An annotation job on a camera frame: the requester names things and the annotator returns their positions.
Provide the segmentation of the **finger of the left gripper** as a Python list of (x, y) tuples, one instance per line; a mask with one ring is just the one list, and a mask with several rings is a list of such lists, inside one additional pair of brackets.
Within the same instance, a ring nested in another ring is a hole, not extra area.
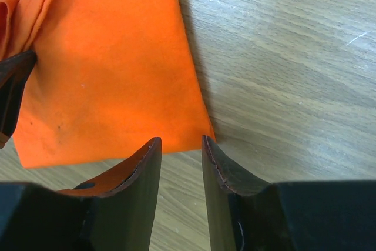
[(37, 61), (26, 51), (1, 61), (1, 147), (13, 135), (18, 121), (25, 84)]

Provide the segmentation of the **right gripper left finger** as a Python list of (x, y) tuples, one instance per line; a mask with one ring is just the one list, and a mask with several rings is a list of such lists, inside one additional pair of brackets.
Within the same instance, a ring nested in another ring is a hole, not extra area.
[(73, 189), (1, 183), (2, 250), (148, 250), (162, 141)]

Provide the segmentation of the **orange t-shirt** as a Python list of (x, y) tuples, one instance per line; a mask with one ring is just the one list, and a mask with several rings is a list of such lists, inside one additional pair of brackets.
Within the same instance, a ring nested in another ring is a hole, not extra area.
[(124, 159), (213, 127), (179, 0), (1, 0), (1, 58), (32, 50), (13, 135), (25, 168)]

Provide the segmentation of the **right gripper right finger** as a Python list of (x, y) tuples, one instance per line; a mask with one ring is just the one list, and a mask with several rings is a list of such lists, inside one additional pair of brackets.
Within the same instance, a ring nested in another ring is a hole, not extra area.
[(268, 183), (202, 139), (212, 250), (374, 250), (375, 181)]

